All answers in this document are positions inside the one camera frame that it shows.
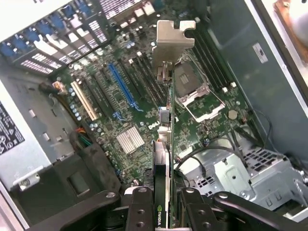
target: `motherboard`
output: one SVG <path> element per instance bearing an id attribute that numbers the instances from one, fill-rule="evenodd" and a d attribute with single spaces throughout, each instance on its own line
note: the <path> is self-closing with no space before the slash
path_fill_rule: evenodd
<path id="1" fill-rule="evenodd" d="M 153 165 L 153 141 L 158 139 L 158 108 L 167 103 L 168 88 L 152 69 L 158 20 L 195 20 L 195 47 L 175 65 L 175 156 L 207 146 L 250 120 L 248 105 L 219 54 L 208 24 L 183 2 L 114 27 L 112 39 L 51 77 L 76 121 L 87 124 L 122 182 L 142 181 Z"/>

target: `metal bracket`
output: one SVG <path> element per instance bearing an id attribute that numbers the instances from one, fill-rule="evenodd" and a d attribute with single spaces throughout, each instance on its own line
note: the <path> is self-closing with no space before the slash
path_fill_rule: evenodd
<path id="1" fill-rule="evenodd" d="M 157 21 L 157 46 L 153 47 L 153 71 L 158 80 L 169 81 L 169 64 L 175 64 L 182 53 L 194 46 L 193 38 L 186 38 L 186 30 L 195 30 L 195 21 L 181 21 L 180 28 L 174 28 L 174 22 L 169 20 Z"/>

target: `beige pci slot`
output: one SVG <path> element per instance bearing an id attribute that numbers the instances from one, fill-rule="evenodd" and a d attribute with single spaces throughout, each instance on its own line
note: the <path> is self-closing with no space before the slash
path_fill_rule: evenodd
<path id="1" fill-rule="evenodd" d="M 80 89 L 78 83 L 76 81 L 74 81 L 74 82 L 71 83 L 71 85 L 72 85 L 72 88 L 74 89 L 76 95 L 78 96 L 79 100 L 81 101 L 82 105 L 84 106 L 84 108 L 88 112 L 90 119 L 92 121 L 97 120 L 98 117 L 97 117 L 96 113 L 94 112 L 93 107 L 89 104 L 89 101 L 87 100 L 84 93 Z"/>

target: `heatsink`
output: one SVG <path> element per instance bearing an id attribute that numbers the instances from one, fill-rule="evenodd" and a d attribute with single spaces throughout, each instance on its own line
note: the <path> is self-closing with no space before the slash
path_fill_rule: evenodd
<path id="1" fill-rule="evenodd" d="M 137 148 L 144 145 L 144 141 L 135 127 L 121 133 L 116 139 L 126 154 L 133 153 Z"/>

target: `blue connector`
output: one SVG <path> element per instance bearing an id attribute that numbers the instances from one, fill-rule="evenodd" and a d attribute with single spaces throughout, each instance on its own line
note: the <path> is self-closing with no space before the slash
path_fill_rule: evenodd
<path id="1" fill-rule="evenodd" d="M 92 16 L 90 7 L 83 0 L 76 0 L 76 3 L 81 12 L 83 12 L 87 17 Z"/>
<path id="2" fill-rule="evenodd" d="M 130 92 L 128 91 L 125 83 L 122 81 L 122 77 L 120 76 L 120 74 L 118 73 L 116 67 L 113 64 L 109 64 L 108 65 L 109 70 L 112 72 L 113 76 L 115 77 L 115 80 L 117 81 L 117 83 L 120 85 L 120 88 L 122 89 L 123 93 L 126 96 L 126 99 L 128 101 L 128 103 L 130 104 L 131 107 L 134 107 L 137 111 L 139 112 L 143 112 L 143 110 L 141 110 L 138 106 L 136 101 L 134 100 L 133 96 L 130 94 Z"/>
<path id="3" fill-rule="evenodd" d="M 29 40 L 30 42 L 40 41 L 38 33 L 34 31 L 32 28 L 24 30 L 24 34 L 27 40 Z"/>
<path id="4" fill-rule="evenodd" d="M 49 15 L 49 19 L 58 30 L 61 31 L 65 29 L 65 25 L 59 13 L 52 13 L 51 15 Z"/>
<path id="5" fill-rule="evenodd" d="M 24 40 L 22 40 L 19 35 L 15 35 L 12 39 L 12 44 L 20 50 L 26 51 L 28 50 L 28 46 Z"/>
<path id="6" fill-rule="evenodd" d="M 122 118 L 122 116 L 120 115 L 119 112 L 113 113 L 113 117 L 114 117 L 114 118 L 117 118 L 117 119 L 120 120 L 120 121 L 126 121 L 126 119 L 123 119 L 123 118 Z"/>
<path id="7" fill-rule="evenodd" d="M 64 6 L 61 11 L 64 13 L 64 15 L 68 18 L 71 19 L 73 18 L 73 15 L 75 14 L 75 11 L 71 5 L 66 5 Z"/>
<path id="8" fill-rule="evenodd" d="M 44 36 L 53 35 L 52 27 L 46 22 L 44 22 L 44 20 L 40 20 L 39 22 L 37 22 L 36 27 Z"/>
<path id="9" fill-rule="evenodd" d="M 6 57 L 13 57 L 16 55 L 13 48 L 5 42 L 0 44 L 0 52 Z"/>

